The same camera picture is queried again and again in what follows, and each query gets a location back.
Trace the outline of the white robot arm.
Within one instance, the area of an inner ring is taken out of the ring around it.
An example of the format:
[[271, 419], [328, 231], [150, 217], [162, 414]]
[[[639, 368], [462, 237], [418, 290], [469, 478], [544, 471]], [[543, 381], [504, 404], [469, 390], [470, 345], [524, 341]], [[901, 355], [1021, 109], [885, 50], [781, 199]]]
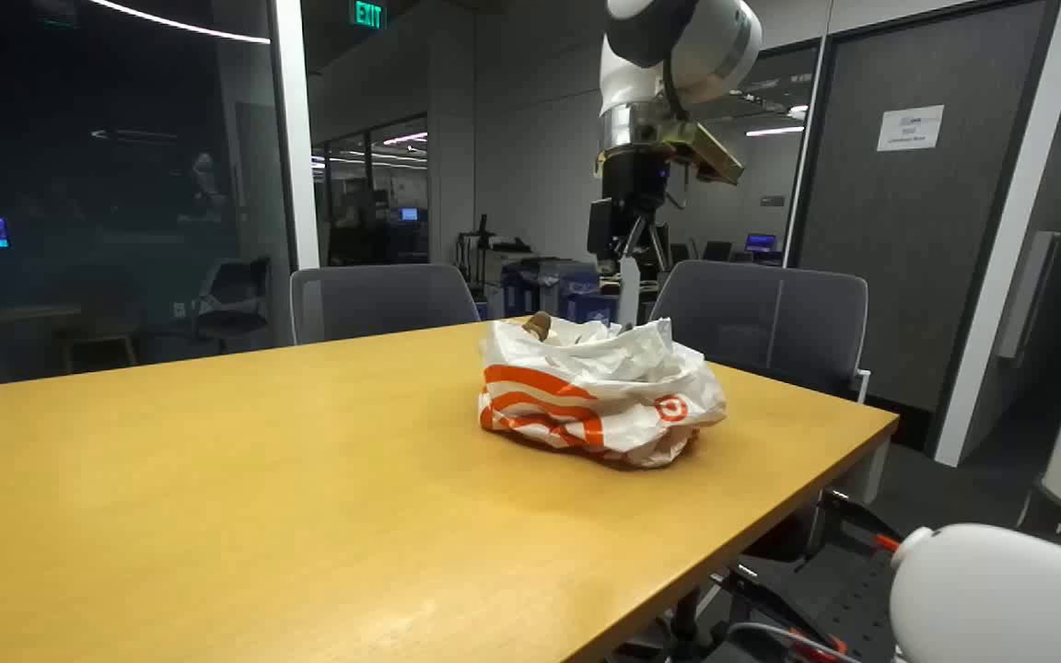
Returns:
[[737, 185], [744, 163], [701, 118], [747, 76], [761, 22], [747, 0], [601, 0], [601, 146], [590, 249], [603, 268], [633, 257], [668, 199], [671, 167]]

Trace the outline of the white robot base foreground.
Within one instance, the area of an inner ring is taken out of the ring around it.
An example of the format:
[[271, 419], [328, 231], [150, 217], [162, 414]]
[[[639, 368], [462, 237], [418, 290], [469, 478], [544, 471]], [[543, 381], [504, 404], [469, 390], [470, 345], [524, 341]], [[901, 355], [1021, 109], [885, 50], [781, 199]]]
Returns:
[[1061, 544], [989, 525], [920, 525], [892, 551], [894, 663], [1061, 663]]

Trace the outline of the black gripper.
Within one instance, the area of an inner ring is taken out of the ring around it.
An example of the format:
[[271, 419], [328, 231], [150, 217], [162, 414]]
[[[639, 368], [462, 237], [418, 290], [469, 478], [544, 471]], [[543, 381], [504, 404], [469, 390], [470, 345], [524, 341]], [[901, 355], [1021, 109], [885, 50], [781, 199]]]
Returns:
[[668, 268], [668, 228], [655, 221], [668, 177], [671, 163], [661, 145], [633, 141], [603, 155], [585, 231], [585, 249], [603, 271], [617, 271], [620, 257], [639, 257], [650, 271]]

